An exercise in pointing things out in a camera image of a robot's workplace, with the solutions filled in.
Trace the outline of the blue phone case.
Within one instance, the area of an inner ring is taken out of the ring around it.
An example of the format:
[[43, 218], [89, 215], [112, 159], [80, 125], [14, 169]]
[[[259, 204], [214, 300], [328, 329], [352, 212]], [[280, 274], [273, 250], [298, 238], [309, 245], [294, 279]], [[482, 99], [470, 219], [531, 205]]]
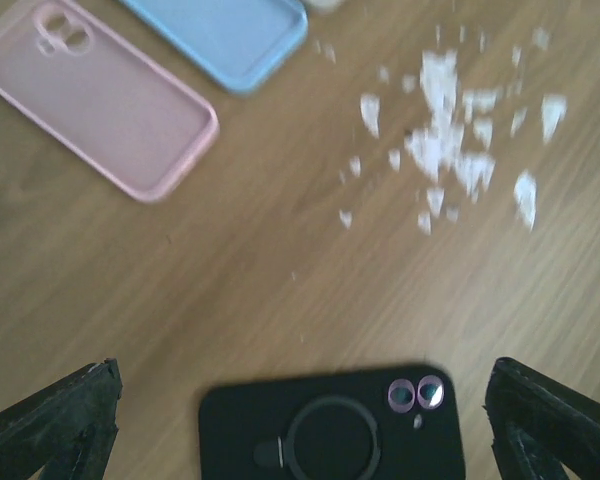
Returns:
[[139, 19], [238, 95], [256, 91], [301, 46], [308, 16], [299, 1], [125, 1]]

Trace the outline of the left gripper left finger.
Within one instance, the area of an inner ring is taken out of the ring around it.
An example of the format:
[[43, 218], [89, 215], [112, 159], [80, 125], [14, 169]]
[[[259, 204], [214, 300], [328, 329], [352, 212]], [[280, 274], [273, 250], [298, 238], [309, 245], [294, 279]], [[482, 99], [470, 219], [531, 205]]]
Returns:
[[0, 412], [0, 479], [102, 479], [118, 433], [118, 363], [88, 364]]

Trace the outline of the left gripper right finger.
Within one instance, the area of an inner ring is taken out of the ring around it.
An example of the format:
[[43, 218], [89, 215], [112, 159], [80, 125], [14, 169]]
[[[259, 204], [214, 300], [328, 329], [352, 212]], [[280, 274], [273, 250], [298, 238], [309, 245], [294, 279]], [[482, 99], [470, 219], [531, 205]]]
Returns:
[[510, 357], [494, 363], [485, 396], [503, 479], [600, 479], [600, 403]]

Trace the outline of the pink phone case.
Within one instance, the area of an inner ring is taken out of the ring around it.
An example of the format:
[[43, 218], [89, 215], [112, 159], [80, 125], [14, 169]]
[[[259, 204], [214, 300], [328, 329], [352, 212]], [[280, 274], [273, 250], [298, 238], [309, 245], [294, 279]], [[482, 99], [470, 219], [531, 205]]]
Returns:
[[211, 104], [73, 1], [0, 17], [0, 96], [133, 199], [164, 199], [211, 147]]

